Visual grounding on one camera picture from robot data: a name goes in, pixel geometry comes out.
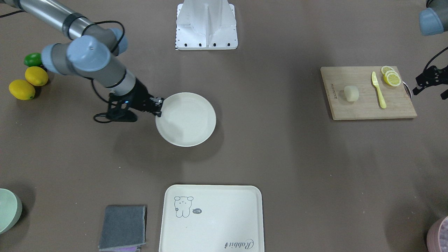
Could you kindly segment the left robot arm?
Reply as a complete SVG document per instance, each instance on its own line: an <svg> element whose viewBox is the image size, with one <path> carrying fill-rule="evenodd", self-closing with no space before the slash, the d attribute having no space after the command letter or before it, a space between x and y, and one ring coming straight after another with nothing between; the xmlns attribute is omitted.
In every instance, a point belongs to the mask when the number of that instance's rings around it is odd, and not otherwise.
<svg viewBox="0 0 448 252"><path fill-rule="evenodd" d="M424 36L437 35L448 30L448 1L427 0L426 8L419 13L419 27ZM412 92L416 96L426 88L438 85L447 85L448 67L438 68L432 62L444 52L447 47L433 56L425 65L416 79L416 87Z"/></svg>

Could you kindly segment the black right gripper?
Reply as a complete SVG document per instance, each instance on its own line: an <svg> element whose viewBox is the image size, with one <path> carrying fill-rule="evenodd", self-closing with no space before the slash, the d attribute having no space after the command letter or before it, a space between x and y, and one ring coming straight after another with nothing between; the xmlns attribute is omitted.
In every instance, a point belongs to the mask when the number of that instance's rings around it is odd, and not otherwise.
<svg viewBox="0 0 448 252"><path fill-rule="evenodd" d="M159 118L162 116L162 107L165 99L151 95L147 87L139 79L136 79L135 85L130 92L119 96L119 98L128 102L130 107L135 110L148 112Z"/></svg>

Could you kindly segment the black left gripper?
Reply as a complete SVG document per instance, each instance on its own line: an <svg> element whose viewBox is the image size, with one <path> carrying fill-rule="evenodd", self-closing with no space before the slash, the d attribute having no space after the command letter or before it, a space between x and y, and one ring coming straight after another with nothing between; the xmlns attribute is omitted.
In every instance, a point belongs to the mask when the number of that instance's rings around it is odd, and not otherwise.
<svg viewBox="0 0 448 252"><path fill-rule="evenodd" d="M425 69L419 76L416 78L417 87L413 88L412 92L414 95L418 95L424 89L438 86L438 85L447 85L448 84L448 66L444 68L437 68L435 65L432 65Z"/></svg>

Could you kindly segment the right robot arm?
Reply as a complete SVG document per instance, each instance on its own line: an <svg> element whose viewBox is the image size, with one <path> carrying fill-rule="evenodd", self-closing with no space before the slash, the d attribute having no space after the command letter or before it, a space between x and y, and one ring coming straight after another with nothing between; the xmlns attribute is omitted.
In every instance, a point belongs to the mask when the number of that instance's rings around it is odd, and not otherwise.
<svg viewBox="0 0 448 252"><path fill-rule="evenodd" d="M97 81L109 90L107 111L94 115L98 123L136 122L133 110L161 117L164 99L151 95L117 56L127 49L125 29L105 29L57 0L2 0L59 30L70 42L46 46L44 67L56 74Z"/></svg>

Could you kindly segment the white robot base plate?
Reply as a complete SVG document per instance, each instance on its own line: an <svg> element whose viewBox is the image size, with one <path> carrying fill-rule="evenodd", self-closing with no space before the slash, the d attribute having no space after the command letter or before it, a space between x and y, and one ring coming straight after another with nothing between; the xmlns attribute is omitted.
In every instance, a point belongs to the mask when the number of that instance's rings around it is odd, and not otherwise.
<svg viewBox="0 0 448 252"><path fill-rule="evenodd" d="M238 47L235 6L227 0L185 0L176 11L176 50Z"/></svg>

